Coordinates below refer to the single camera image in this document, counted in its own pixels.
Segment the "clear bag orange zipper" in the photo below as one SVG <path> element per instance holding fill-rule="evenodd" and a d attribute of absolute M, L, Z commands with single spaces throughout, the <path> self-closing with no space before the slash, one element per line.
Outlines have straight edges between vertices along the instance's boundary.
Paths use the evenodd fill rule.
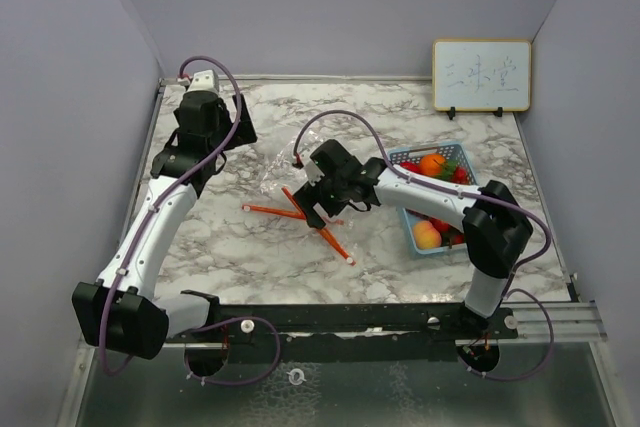
<path fill-rule="evenodd" d="M 287 139 L 287 143 L 282 144 L 280 150 L 273 150 L 272 155 L 269 157 L 269 164 L 266 167 L 263 179 L 260 181 L 260 192 L 269 197 L 273 197 L 276 193 L 280 192 L 292 205 L 292 208 L 289 210 L 301 212 L 293 199 L 293 194 L 306 182 L 306 176 L 303 171 L 292 166 L 292 163 L 297 159 L 293 152 L 295 141 L 296 136 L 290 136 Z M 329 216 L 322 209 L 319 209 L 318 212 L 326 221 L 326 227 L 320 230 L 311 228 L 311 231 L 316 237 L 322 237 L 348 265 L 354 266 L 356 261 L 349 252 L 343 248 L 330 230 L 331 227 L 342 226 L 344 221 L 338 215 Z"/>

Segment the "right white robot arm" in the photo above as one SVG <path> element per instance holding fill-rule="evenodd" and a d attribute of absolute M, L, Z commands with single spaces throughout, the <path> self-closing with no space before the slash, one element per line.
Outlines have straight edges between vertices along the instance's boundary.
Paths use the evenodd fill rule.
<path fill-rule="evenodd" d="M 365 211 L 373 206 L 402 208 L 461 231 L 474 272 L 459 325 L 472 338 L 494 328 L 494 313 L 533 233 L 524 210 L 504 184 L 461 185 L 423 178 L 378 157 L 362 163 L 334 139 L 297 164 L 305 171 L 306 182 L 293 198 L 311 228 L 326 226 L 323 214 L 335 217 L 361 203 Z"/>

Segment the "orange fruit with leaves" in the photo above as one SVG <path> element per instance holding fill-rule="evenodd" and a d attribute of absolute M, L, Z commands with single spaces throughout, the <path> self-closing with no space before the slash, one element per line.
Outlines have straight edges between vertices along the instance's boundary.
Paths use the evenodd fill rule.
<path fill-rule="evenodd" d="M 432 153 L 423 156 L 418 162 L 418 167 L 424 176 L 448 181 L 452 178 L 457 163 L 441 154 Z"/>

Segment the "yellow pink peach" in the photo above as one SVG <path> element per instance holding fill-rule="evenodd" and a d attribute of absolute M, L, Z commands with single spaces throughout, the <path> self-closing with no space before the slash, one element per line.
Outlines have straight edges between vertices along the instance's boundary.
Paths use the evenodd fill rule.
<path fill-rule="evenodd" d="M 440 232 L 428 220 L 417 222 L 412 228 L 412 234 L 418 250 L 432 250 L 442 244 Z"/>

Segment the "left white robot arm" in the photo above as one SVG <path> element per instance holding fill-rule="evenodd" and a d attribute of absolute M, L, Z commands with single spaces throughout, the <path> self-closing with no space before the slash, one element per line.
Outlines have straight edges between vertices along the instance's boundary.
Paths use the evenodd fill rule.
<path fill-rule="evenodd" d="M 160 267 L 178 228 L 209 179 L 227 162 L 227 151 L 256 142 L 243 95 L 231 114 L 214 91 L 186 92 L 174 111 L 177 126 L 153 158 L 145 200 L 118 251 L 92 283 L 80 282 L 71 302 L 85 341 L 146 360 L 166 339 L 188 330 L 206 342 L 221 318 L 204 296 L 180 294 L 153 301 Z"/>

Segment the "red apple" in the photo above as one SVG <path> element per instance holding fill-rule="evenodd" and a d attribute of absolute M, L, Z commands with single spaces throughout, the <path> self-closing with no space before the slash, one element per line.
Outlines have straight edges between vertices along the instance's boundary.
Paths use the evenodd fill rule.
<path fill-rule="evenodd" d="M 401 163 L 399 163 L 399 166 L 401 168 L 403 168 L 403 169 L 405 169 L 405 170 L 407 170 L 409 172 L 415 173 L 415 174 L 421 174 L 422 173 L 420 166 L 418 164 L 416 164 L 416 163 L 413 163 L 413 162 L 408 162 L 408 161 L 401 162 Z"/>

